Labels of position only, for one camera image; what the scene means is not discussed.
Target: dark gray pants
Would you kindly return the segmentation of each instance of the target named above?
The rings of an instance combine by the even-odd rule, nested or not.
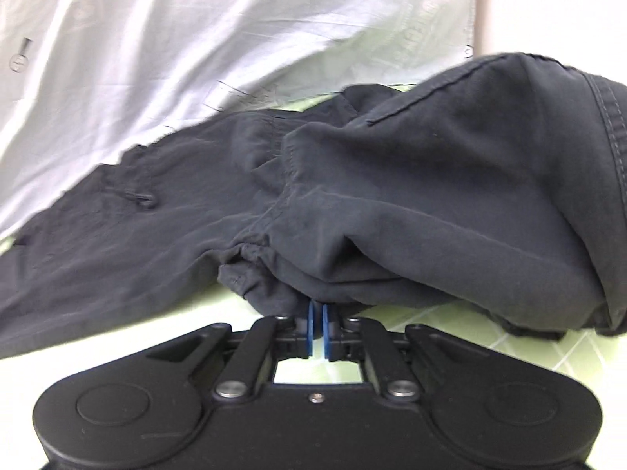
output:
[[[512,330],[625,330],[627,88],[523,54],[400,94],[230,114],[100,166],[0,257],[0,356],[140,320],[216,278],[308,298],[462,299]]]

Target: metal screw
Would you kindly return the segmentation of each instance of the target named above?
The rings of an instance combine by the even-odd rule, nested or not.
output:
[[[321,394],[320,392],[314,392],[313,394],[309,395],[309,401],[311,401],[312,403],[322,403],[324,401],[324,394]]]
[[[388,384],[388,392],[394,397],[413,397],[418,394],[418,386],[409,380],[396,380]]]
[[[223,381],[216,387],[216,393],[226,398],[242,397],[248,391],[248,387],[242,381]]]

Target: white fabric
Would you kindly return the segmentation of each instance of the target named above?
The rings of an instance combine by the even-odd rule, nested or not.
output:
[[[473,18],[473,0],[0,0],[0,238],[218,111],[462,62]]]

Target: white wall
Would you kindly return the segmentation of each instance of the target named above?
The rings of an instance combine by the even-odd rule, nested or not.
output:
[[[627,83],[627,0],[478,0],[477,53],[525,51]]]

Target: round bolt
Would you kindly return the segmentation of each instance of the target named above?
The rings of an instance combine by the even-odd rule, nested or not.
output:
[[[23,54],[14,54],[9,60],[9,68],[13,72],[22,72],[28,67],[28,58]]]
[[[242,381],[223,381],[216,387],[216,393],[226,398],[242,397],[248,391],[248,387]]]
[[[388,384],[388,392],[394,397],[414,397],[418,394],[418,386],[409,380],[396,380]]]
[[[309,401],[311,401],[312,403],[322,403],[324,401],[324,394],[321,394],[320,392],[314,392],[313,394],[309,395]]]

